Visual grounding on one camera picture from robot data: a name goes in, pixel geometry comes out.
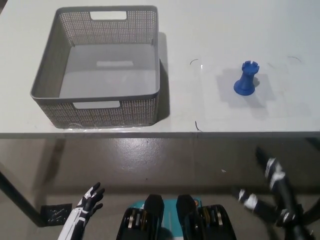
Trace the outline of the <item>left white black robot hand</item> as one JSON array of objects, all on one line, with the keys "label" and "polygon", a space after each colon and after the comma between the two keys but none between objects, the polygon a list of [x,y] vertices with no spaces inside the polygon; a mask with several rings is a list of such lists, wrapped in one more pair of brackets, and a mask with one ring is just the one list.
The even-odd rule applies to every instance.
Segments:
[{"label": "left white black robot hand", "polygon": [[103,203],[100,201],[104,197],[105,189],[100,186],[101,183],[97,182],[82,196],[63,225],[58,240],[83,239],[90,218],[103,207]]}]

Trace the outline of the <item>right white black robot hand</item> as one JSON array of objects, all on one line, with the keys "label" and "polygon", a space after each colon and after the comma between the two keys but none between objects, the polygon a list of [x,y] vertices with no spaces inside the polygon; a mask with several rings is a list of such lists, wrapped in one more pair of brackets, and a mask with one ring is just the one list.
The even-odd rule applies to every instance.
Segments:
[{"label": "right white black robot hand", "polygon": [[250,193],[244,188],[233,188],[232,195],[248,211],[265,223],[283,228],[286,240],[313,240],[315,237],[306,228],[303,221],[303,209],[297,202],[280,162],[260,147],[255,149],[255,159],[274,195],[276,205],[273,206],[258,199],[254,193]]}]

